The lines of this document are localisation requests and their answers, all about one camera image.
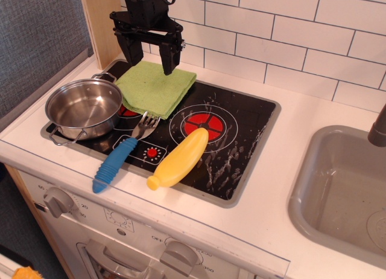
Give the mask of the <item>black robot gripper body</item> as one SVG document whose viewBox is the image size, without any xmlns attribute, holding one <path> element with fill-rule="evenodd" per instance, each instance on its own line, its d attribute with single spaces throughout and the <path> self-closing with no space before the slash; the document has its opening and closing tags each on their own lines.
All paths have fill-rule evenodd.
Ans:
<svg viewBox="0 0 386 279">
<path fill-rule="evenodd" d="M 125 11 L 114 11 L 114 34 L 118 42 L 129 46 L 133 42 L 153 45 L 170 44 L 183 48 L 183 27 L 169 16 L 169 6 L 176 0 L 124 0 Z"/>
</svg>

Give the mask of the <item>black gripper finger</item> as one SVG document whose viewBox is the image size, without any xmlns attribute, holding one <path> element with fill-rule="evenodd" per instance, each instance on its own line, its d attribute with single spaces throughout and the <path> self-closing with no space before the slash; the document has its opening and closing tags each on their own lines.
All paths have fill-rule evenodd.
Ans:
<svg viewBox="0 0 386 279">
<path fill-rule="evenodd" d="M 183 49 L 183 42 L 172 44 L 162 43 L 159 45 L 159 53 L 162 60 L 163 73 L 170 75 L 180 63 L 180 54 Z"/>
<path fill-rule="evenodd" d="M 115 36 L 128 64 L 137 65 L 143 58 L 141 41 L 127 37 L 118 31 L 115 32 Z"/>
</svg>

